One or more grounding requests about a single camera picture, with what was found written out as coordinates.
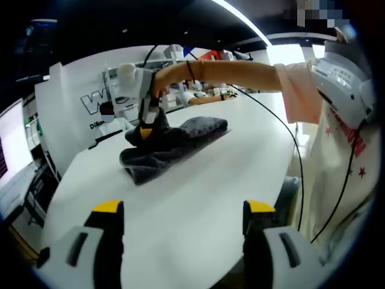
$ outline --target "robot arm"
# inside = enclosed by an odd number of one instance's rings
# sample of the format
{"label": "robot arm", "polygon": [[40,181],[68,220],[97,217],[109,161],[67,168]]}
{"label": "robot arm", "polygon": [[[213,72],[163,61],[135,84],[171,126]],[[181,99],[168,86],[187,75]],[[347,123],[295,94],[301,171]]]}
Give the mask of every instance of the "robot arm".
{"label": "robot arm", "polygon": [[155,73],[148,69],[135,67],[133,64],[122,64],[117,76],[121,92],[135,91],[138,98],[138,119],[142,139],[146,139],[153,129],[159,115],[159,98],[151,95],[151,87]]}

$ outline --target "human arm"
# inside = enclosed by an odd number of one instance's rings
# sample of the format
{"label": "human arm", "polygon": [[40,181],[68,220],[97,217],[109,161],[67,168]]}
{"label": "human arm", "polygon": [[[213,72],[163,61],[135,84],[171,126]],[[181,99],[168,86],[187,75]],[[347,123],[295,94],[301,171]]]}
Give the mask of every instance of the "human arm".
{"label": "human arm", "polygon": [[[249,61],[190,61],[195,79],[206,82],[225,82],[259,90],[281,91],[274,66]],[[192,79],[187,63],[168,66],[155,75],[153,95],[163,87],[184,79]]]}
{"label": "human arm", "polygon": [[131,123],[129,123],[128,120],[126,120],[124,117],[122,117],[123,126],[125,129],[132,129],[135,128]]}
{"label": "human arm", "polygon": [[[224,95],[223,96],[224,99],[228,99],[230,98],[230,95]],[[191,98],[188,103],[189,104],[209,104],[210,102],[216,102],[216,101],[221,101],[222,98],[220,95],[216,95],[216,96],[209,96],[207,98]]]}
{"label": "human arm", "polygon": [[[322,97],[311,74],[312,62],[269,66],[246,61],[192,61],[194,78],[201,81],[225,82],[265,91],[280,91],[288,122],[318,124]],[[162,87],[182,79],[191,79],[186,63],[160,70],[155,75],[153,95]]]}

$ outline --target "white wall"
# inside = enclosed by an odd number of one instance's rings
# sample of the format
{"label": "white wall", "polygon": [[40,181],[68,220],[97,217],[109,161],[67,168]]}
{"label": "white wall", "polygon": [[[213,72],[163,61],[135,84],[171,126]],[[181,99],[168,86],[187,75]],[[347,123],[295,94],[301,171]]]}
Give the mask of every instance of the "white wall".
{"label": "white wall", "polygon": [[302,47],[302,52],[306,62],[311,59],[315,59],[314,50],[312,47]]}
{"label": "white wall", "polygon": [[31,93],[23,99],[23,115],[27,119],[37,113],[35,93]]}
{"label": "white wall", "polygon": [[22,101],[0,117],[0,138],[7,172],[0,178],[0,189],[33,159],[29,151],[23,119]]}
{"label": "white wall", "polygon": [[63,176],[81,147],[71,127],[71,119],[76,116],[66,101],[64,68],[57,63],[50,67],[49,74],[49,81],[35,85],[36,104],[49,153]]}
{"label": "white wall", "polygon": [[[102,72],[106,67],[143,61],[153,46],[137,46],[101,52],[62,66],[52,66],[49,80],[35,86],[40,124],[49,153],[61,176],[80,151],[91,146],[96,128],[90,124],[101,121],[100,114],[90,114],[81,97],[104,88]],[[165,58],[166,45],[159,45],[150,57]],[[107,101],[106,94],[99,98]]]}
{"label": "white wall", "polygon": [[325,55],[325,45],[313,44],[313,52],[316,58],[322,58]]}
{"label": "white wall", "polygon": [[268,46],[267,54],[269,56],[270,64],[284,64],[305,62],[304,55],[299,44],[284,44]]}
{"label": "white wall", "polygon": [[253,57],[255,62],[260,62],[263,64],[269,64],[270,65],[269,56],[267,55],[266,49],[258,50],[258,51],[251,51],[248,53],[251,54],[251,57]]}

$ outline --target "person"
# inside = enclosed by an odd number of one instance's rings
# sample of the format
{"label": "person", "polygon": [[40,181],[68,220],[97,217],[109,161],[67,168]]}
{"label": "person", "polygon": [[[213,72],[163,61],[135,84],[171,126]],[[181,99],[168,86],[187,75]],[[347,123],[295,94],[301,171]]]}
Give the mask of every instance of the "person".
{"label": "person", "polygon": [[226,89],[226,83],[209,83],[209,82],[204,82],[202,84],[203,86],[203,91],[206,93],[212,92],[214,89]]}
{"label": "person", "polygon": [[[337,41],[345,43],[343,34],[336,30]],[[325,225],[337,203],[347,173],[349,178],[343,198],[313,245],[323,250],[333,232],[347,216],[361,204],[372,199],[380,172],[380,126],[366,125],[360,131],[351,170],[348,164],[351,145],[356,135],[328,102],[319,94],[311,68],[307,63],[274,66],[249,61],[191,61],[195,79],[206,82],[225,82],[264,91],[280,91],[289,123],[309,122],[318,125],[309,161],[304,167],[304,207],[300,232],[309,240]],[[187,63],[179,63],[160,70],[155,75],[152,93],[161,87],[191,78]],[[291,209],[290,223],[297,228],[300,218],[301,194],[296,194]]]}
{"label": "person", "polygon": [[202,91],[202,85],[199,81],[189,80],[187,81],[187,90],[183,93],[183,99],[188,105],[195,104],[208,104],[210,102],[224,101],[230,98],[230,95],[215,95],[208,96],[205,92]]}
{"label": "person", "polygon": [[134,126],[125,118],[115,118],[114,106],[111,101],[104,102],[99,107],[100,114],[104,123],[97,128],[96,138],[110,134],[119,130],[132,129]]}

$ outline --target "ceiling light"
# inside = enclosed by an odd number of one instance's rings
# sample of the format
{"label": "ceiling light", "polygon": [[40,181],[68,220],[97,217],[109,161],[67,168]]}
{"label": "ceiling light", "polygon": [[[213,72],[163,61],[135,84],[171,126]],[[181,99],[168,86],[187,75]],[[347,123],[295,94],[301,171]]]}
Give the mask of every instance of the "ceiling light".
{"label": "ceiling light", "polygon": [[274,45],[266,48],[270,65],[305,62],[302,47],[299,44]]}
{"label": "ceiling light", "polygon": [[313,51],[315,58],[323,58],[325,56],[325,46],[324,45],[314,45]]}
{"label": "ceiling light", "polygon": [[267,46],[272,46],[271,42],[266,38],[266,36],[259,30],[257,26],[253,22],[251,22],[246,16],[244,16],[241,12],[239,12],[236,8],[231,6],[225,0],[211,0],[221,5],[227,11],[233,13],[236,17],[242,20],[247,26],[249,26],[265,43]]}

